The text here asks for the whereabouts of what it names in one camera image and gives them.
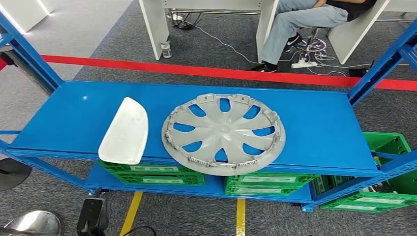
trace bottle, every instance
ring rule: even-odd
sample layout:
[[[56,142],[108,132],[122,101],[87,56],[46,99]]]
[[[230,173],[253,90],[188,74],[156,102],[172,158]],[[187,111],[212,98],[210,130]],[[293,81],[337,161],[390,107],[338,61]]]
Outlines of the bottle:
[[[170,43],[171,42],[169,40],[166,43],[161,43],[162,56],[164,58],[170,58],[170,57],[172,57]]]

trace red barrier tape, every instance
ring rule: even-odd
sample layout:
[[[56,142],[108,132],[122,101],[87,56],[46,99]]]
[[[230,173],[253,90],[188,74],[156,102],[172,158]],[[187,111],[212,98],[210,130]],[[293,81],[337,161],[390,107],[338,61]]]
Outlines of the red barrier tape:
[[[260,73],[254,71],[231,70],[222,68],[210,68],[201,66],[172,65],[147,62],[133,62],[122,60],[107,60],[94,58],[77,58],[64,56],[42,55],[44,60],[52,63],[86,65],[106,67],[124,70],[139,70],[156,73],[167,73],[177,75],[194,75],[205,77],[218,77],[239,80],[281,82],[292,84],[324,85],[352,87],[358,78],[340,76],[306,75],[295,73]],[[417,81],[412,80],[391,80],[384,79],[377,86],[377,89],[393,89],[417,91]]]
[[[3,68],[5,68],[6,66],[7,66],[6,62],[0,58],[0,70],[3,70]]]

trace shelf lower tier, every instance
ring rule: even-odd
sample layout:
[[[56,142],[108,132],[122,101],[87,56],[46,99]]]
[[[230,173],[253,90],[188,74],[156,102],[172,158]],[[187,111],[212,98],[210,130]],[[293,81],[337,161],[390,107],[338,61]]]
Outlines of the shelf lower tier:
[[[306,184],[296,192],[287,196],[277,195],[226,195],[224,193],[224,177],[210,176],[206,177],[205,186],[178,186],[178,185],[135,185],[124,184],[113,175],[98,165],[93,165],[87,179],[86,187],[121,191],[143,191],[147,193],[164,193],[190,195],[199,197],[215,197],[215,198],[245,198],[264,201],[278,201],[289,203],[311,203],[311,192],[309,184]]]

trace sneaker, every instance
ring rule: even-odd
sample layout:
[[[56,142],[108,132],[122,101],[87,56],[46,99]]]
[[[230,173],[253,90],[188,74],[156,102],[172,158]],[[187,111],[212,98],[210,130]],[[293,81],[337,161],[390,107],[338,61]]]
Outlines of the sneaker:
[[[302,42],[302,36],[297,32],[297,35],[288,39],[287,44],[285,44],[284,51],[289,50],[292,46],[295,46]]]
[[[269,72],[269,73],[271,73],[271,72],[275,72],[276,69],[269,68],[267,66],[267,64],[262,64],[262,65],[258,65],[258,66],[253,67],[251,69],[251,71],[259,71],[259,72]]]

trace blue metal shelf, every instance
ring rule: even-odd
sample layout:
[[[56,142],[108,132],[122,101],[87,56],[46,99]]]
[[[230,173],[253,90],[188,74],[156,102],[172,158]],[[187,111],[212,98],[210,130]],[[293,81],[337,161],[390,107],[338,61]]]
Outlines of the blue metal shelf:
[[[8,43],[13,53],[37,75],[39,85],[52,94],[20,133],[0,130],[0,135],[18,134],[12,144],[0,140],[0,153],[89,192],[102,187],[239,197],[301,203],[303,211],[311,211],[323,203],[417,169],[417,150],[404,155],[371,155],[352,109],[403,59],[416,70],[417,20],[348,93],[62,81],[1,13],[0,32],[0,46]],[[140,102],[149,115],[148,144],[142,162],[178,165],[162,145],[162,123],[174,107],[204,93],[249,95],[279,113],[286,129],[287,143],[278,158],[263,170],[357,178],[317,196],[311,190],[311,184],[288,196],[229,196],[224,194],[222,177],[208,176],[204,187],[125,185],[96,165],[87,180],[82,180],[40,159],[98,160],[100,142],[121,101],[129,96]],[[373,156],[392,160],[377,168]]]
[[[287,141],[283,152],[266,171],[354,176],[381,173],[346,94],[329,91],[65,82],[8,151],[17,156],[52,151],[55,154],[48,157],[62,159],[89,154],[91,160],[98,160],[96,154],[101,140],[121,101],[129,96],[148,112],[149,137],[142,160],[175,165],[161,142],[162,124],[178,104],[205,93],[249,95],[279,112]]]
[[[147,193],[170,193],[191,196],[204,196],[215,198],[246,198],[265,201],[278,201],[290,203],[312,203],[310,186],[306,184],[296,192],[287,195],[226,195],[224,193],[224,178],[220,176],[206,177],[205,186],[179,186],[179,185],[134,185],[124,184],[113,175],[105,171],[98,165],[94,165],[87,179],[86,186],[90,188],[98,188],[106,186],[106,189],[121,191],[143,191]]]

